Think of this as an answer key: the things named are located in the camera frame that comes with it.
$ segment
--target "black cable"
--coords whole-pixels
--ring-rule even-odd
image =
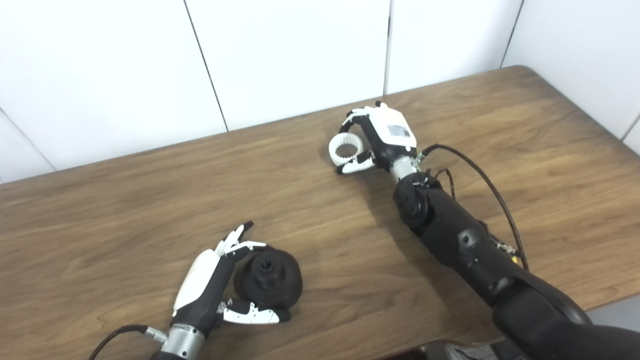
[[[124,333],[124,332],[132,332],[132,331],[138,331],[141,332],[142,334],[144,334],[147,329],[149,327],[146,325],[125,325],[121,328],[119,328],[118,330],[112,332],[111,334],[109,334],[106,338],[104,338],[104,340],[102,340],[101,343],[98,344],[98,346],[95,348],[95,350],[91,353],[91,356],[89,356],[89,360],[94,360],[96,356],[98,356],[98,353],[100,352],[100,350],[102,350],[102,348],[107,345],[107,343],[111,340],[113,340],[113,338],[115,338],[116,336]]]
[[[438,176],[443,172],[447,173],[447,176],[449,176],[449,187],[451,188],[451,197],[454,200],[456,200],[456,188],[453,186],[453,176],[451,175],[451,171],[449,171],[449,168],[443,168],[442,170],[438,171],[434,176],[434,178],[437,180]]]
[[[498,192],[498,189],[496,189],[493,183],[491,182],[491,180],[489,180],[489,177],[484,173],[484,171],[482,171],[482,169],[479,166],[476,165],[476,163],[474,163],[466,155],[464,155],[462,152],[450,146],[440,145],[439,143],[435,143],[431,146],[426,147],[422,151],[422,156],[426,157],[431,151],[434,151],[435,149],[442,149],[442,150],[446,150],[454,153],[459,158],[464,160],[467,164],[469,164],[469,166],[471,166],[483,178],[483,180],[486,182],[486,184],[489,186],[489,188],[493,192],[493,195],[495,196],[495,198],[500,203],[500,206],[502,207],[502,210],[504,211],[505,216],[507,216],[507,221],[509,222],[509,226],[511,227],[511,231],[513,232],[513,237],[515,238],[516,244],[518,246],[518,251],[520,252],[520,259],[522,259],[522,267],[524,267],[525,270],[529,271],[529,262],[527,261],[527,257],[524,254],[522,240],[520,239],[520,233],[518,233],[518,228],[516,227],[516,223],[513,220],[513,217],[511,216],[511,212],[509,211],[509,208],[507,208],[507,204],[504,202],[504,199]]]

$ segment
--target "white ring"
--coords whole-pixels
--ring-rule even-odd
[[[340,146],[343,145],[353,145],[356,147],[356,153],[348,158],[343,158],[336,154],[336,151]],[[335,166],[340,166],[349,162],[349,160],[355,158],[364,150],[362,146],[362,139],[358,137],[356,134],[351,133],[339,133],[334,136],[329,142],[329,156],[331,156],[331,160],[335,164]]]

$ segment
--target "sticker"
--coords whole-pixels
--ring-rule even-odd
[[[411,134],[409,133],[409,129],[400,125],[387,125],[389,128],[389,133],[392,136],[402,136],[403,138],[410,138]]]

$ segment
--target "white wall panel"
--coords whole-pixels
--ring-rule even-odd
[[[0,2],[0,108],[58,169],[225,131],[179,0]]]
[[[46,174],[53,170],[0,110],[0,184]]]
[[[640,113],[640,1],[525,1],[504,66],[525,65],[621,138]]]
[[[187,4],[230,130],[382,94],[388,0]]]
[[[388,93],[500,67],[519,0],[396,0]]]

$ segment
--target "wood grain surface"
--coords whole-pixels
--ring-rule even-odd
[[[386,96],[420,148],[454,146],[492,178],[532,271],[589,309],[640,292],[640,158],[523,67]],[[0,358],[83,359],[129,323],[166,330],[196,255],[240,223],[293,254],[292,320],[225,324],[200,359],[375,359],[498,336],[489,310],[401,223],[382,170],[335,175],[341,106],[0,186]],[[503,240],[481,178],[453,155],[459,201]],[[228,294],[232,295],[232,286]],[[139,334],[99,359],[147,359]]]

